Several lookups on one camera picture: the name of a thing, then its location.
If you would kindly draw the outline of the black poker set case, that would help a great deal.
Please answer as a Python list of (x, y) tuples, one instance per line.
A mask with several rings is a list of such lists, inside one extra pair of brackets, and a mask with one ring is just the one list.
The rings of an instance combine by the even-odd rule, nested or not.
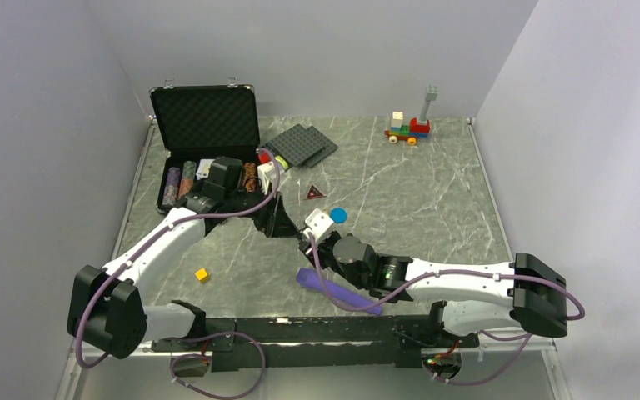
[(156, 209), (163, 202), (168, 172), (187, 161), (220, 156), (259, 163), (260, 129), (255, 87), (250, 84), (153, 87), (149, 91), (154, 117), (167, 157), (160, 175)]

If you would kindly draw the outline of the clear round dealer button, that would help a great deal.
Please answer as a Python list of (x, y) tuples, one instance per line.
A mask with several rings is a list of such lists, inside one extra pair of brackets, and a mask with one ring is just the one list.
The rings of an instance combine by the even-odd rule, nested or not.
[(369, 235), (374, 239), (385, 238), (387, 235), (387, 227), (384, 223), (375, 222), (368, 228)]

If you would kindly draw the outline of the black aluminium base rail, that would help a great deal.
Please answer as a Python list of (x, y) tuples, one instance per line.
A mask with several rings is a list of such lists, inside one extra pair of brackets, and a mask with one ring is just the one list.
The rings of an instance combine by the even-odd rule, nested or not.
[(211, 318), (214, 339), (146, 342), (59, 399), (569, 399), (553, 340), (516, 329), (462, 339), (423, 316)]

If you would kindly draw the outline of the playing cards deck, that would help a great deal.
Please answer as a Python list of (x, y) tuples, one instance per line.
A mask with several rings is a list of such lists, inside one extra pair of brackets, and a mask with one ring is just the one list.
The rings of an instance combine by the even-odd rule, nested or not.
[(213, 162), (214, 162), (213, 159), (208, 159), (208, 158), (203, 158), (199, 160), (199, 162), (197, 163), (197, 170), (195, 174), (198, 180), (207, 178), (209, 176), (210, 169)]

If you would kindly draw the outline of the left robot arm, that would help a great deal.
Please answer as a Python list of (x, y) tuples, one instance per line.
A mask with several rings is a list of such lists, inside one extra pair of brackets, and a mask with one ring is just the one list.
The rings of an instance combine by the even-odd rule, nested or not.
[(259, 179), (245, 176), (241, 160), (218, 157), (207, 177), (196, 181), (140, 242), (104, 266), (87, 265), (76, 274), (67, 331), (81, 367), (95, 365), (84, 359), (85, 343), (119, 359), (147, 341), (172, 339), (187, 350), (204, 343), (208, 331), (201, 308), (183, 301), (145, 306), (142, 297), (172, 261), (229, 218), (250, 218), (258, 231), (273, 237), (277, 222), (288, 218), (278, 191), (284, 166), (267, 149), (260, 152), (270, 158), (269, 191), (248, 191), (247, 185)]

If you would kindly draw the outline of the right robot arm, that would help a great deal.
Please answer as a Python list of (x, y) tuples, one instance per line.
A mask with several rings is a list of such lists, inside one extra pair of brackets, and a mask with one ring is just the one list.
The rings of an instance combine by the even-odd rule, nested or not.
[(429, 262), (378, 253), (351, 234), (332, 232), (318, 242), (311, 230), (302, 233), (299, 248), (319, 289), (343, 310), (379, 314), (384, 303), (431, 303), (427, 338), (440, 347), (494, 328), (568, 334), (567, 281), (529, 253), (485, 265)]

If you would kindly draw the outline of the purple flashlight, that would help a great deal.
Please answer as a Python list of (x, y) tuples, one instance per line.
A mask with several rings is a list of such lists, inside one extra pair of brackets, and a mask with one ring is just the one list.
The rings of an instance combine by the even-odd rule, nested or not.
[(325, 280), (327, 290), (324, 291), (317, 272), (310, 268), (300, 268), (296, 275), (296, 281), (304, 288), (319, 293), (329, 293), (332, 298), (351, 308), (365, 308), (373, 303), (371, 300), (329, 280)]

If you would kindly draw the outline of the red triangular dealer token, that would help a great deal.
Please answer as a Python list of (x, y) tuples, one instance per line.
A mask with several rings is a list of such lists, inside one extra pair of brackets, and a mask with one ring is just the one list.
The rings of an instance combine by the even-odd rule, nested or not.
[(305, 199), (313, 200), (313, 199), (319, 199), (319, 198), (325, 198), (325, 197), (326, 197), (326, 194), (324, 192), (322, 192), (316, 185), (311, 184), (307, 190)]

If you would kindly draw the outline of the orange poker chip stack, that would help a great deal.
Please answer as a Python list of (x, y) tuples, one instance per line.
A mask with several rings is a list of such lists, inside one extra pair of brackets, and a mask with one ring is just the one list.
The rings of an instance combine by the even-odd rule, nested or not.
[(242, 185), (248, 193), (253, 193), (258, 188), (258, 167), (253, 162), (243, 164)]

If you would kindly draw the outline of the blue round disc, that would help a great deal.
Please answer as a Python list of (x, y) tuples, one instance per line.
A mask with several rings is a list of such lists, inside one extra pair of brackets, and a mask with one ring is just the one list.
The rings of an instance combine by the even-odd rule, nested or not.
[(345, 223), (348, 220), (348, 212), (341, 207), (335, 207), (330, 212), (330, 218), (337, 224)]

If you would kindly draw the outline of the lime green toy block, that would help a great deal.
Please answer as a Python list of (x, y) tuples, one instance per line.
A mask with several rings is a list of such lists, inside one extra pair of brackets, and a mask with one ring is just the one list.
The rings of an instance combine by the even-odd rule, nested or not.
[(287, 171), (290, 168), (289, 163), (280, 155), (277, 155), (275, 159), (280, 163), (284, 171)]

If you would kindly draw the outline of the small yellow cube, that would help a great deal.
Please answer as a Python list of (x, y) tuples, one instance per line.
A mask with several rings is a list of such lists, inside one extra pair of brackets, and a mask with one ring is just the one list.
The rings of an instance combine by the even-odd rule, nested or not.
[(205, 283), (210, 279), (209, 273), (205, 268), (200, 268), (195, 272), (195, 277), (200, 283)]

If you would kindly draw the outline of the red tan poker chip stack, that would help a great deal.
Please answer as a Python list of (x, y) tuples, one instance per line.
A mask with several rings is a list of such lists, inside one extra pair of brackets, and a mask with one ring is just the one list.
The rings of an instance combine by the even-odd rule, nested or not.
[(177, 198), (181, 199), (183, 198), (187, 193), (190, 192), (192, 186), (194, 184), (194, 181), (192, 179), (183, 179), (180, 182), (180, 186), (178, 189), (178, 194), (177, 194)]

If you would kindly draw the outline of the dark grey building baseplate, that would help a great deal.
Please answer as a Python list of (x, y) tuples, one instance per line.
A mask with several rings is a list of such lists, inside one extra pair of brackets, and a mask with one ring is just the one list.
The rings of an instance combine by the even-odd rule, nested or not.
[(296, 124), (262, 145), (274, 156), (280, 155), (291, 167), (302, 166), (309, 159), (313, 150), (307, 145), (306, 127)]

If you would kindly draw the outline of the toy brick train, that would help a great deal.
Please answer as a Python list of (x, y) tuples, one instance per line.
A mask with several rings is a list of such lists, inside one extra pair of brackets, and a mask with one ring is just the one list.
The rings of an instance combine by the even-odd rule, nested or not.
[(415, 146), (420, 138), (427, 138), (432, 131), (432, 125), (428, 118), (428, 111), (431, 104), (438, 98), (438, 87), (428, 85), (425, 88), (424, 100), (421, 112), (417, 117), (413, 117), (409, 122), (405, 122), (404, 113), (394, 111), (389, 118), (388, 128), (384, 131), (384, 136), (390, 143), (406, 142), (410, 146)]

